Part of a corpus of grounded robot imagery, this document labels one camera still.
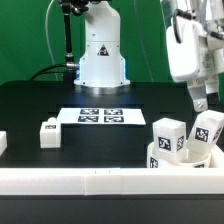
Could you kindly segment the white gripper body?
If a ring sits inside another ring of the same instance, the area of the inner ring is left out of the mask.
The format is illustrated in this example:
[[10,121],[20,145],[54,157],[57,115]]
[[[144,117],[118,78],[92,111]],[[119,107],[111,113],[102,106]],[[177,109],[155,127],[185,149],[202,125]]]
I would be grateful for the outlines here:
[[224,33],[197,21],[191,13],[174,13],[166,28],[170,74],[175,82],[224,72]]

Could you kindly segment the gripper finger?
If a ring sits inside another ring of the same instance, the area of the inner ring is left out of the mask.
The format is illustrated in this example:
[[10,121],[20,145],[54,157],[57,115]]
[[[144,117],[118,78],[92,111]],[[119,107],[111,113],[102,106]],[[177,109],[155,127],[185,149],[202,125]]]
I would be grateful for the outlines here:
[[220,101],[219,77],[217,75],[207,76],[205,78],[205,87],[208,103],[218,104]]
[[208,109],[206,87],[203,78],[189,80],[187,89],[191,96],[193,107],[196,112],[202,112]]

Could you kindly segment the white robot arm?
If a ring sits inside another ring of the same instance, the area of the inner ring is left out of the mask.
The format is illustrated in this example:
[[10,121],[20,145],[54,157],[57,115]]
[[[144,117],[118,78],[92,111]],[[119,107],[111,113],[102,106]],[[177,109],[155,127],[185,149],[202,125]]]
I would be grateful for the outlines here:
[[196,112],[218,103],[224,73],[224,0],[160,0],[171,77]]

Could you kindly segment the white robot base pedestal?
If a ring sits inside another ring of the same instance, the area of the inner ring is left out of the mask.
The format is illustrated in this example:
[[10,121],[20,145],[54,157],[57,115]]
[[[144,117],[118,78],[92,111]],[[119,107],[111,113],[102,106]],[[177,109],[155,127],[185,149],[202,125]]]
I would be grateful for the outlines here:
[[120,15],[107,1],[89,3],[85,13],[85,53],[79,60],[76,85],[116,88],[129,85],[120,53]]

